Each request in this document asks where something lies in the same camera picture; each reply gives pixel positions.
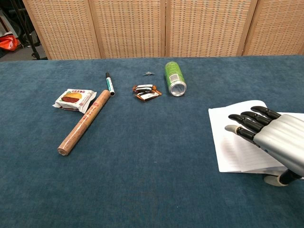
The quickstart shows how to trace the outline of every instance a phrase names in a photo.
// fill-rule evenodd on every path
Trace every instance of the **green can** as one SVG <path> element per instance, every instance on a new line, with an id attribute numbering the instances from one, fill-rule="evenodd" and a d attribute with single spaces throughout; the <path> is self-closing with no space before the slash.
<path id="1" fill-rule="evenodd" d="M 165 66 L 165 75 L 169 92 L 173 96 L 182 96 L 187 89 L 181 69 L 176 62 L 169 62 Z"/>

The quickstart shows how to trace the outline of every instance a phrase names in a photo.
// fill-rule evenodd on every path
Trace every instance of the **floor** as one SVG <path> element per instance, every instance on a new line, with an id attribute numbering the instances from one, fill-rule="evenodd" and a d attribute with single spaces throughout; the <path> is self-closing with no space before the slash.
<path id="1" fill-rule="evenodd" d="M 44 53 L 43 47 L 41 45 L 36 47 L 36 49 L 40 55 L 40 58 L 46 57 L 46 54 Z M 9 52 L 1 57 L 0 62 L 36 59 L 32 57 L 32 53 L 33 51 L 31 47 L 19 48 L 16 51 Z"/>

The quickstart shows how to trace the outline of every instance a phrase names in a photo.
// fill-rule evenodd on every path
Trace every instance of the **open notebook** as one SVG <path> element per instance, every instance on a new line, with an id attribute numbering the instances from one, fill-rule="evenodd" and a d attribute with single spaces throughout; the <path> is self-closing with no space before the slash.
<path id="1" fill-rule="evenodd" d="M 226 131 L 226 125 L 239 125 L 236 121 L 230 120 L 230 114 L 241 114 L 250 111 L 253 106 L 264 106 L 262 101 L 253 100 L 233 104 L 222 108 L 209 109 L 213 140 L 218 159 L 218 169 L 220 172 L 248 172 L 267 173 L 280 175 L 286 167 L 271 157 L 269 154 L 247 142 L 241 137 Z M 304 114 L 289 114 L 304 120 Z"/>

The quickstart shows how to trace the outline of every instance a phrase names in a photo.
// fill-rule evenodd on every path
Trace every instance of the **robotic hand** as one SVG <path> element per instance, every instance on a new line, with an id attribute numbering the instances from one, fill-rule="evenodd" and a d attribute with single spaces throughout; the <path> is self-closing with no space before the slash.
<path id="1" fill-rule="evenodd" d="M 254 106 L 252 111 L 241 115 L 229 115 L 240 126 L 228 125 L 233 132 L 253 143 L 288 168 L 278 177 L 266 176 L 264 181 L 275 186 L 286 186 L 304 176 L 304 121 L 288 114 L 280 115 L 268 108 Z"/>

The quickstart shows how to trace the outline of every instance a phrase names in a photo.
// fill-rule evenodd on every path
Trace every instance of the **red bag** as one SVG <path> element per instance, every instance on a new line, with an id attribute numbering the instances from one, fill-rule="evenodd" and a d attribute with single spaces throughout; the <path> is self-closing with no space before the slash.
<path id="1" fill-rule="evenodd" d="M 18 40 L 14 37 L 14 35 L 10 34 L 0 37 L 0 48 L 8 51 L 14 51 L 16 50 L 17 46 Z"/>

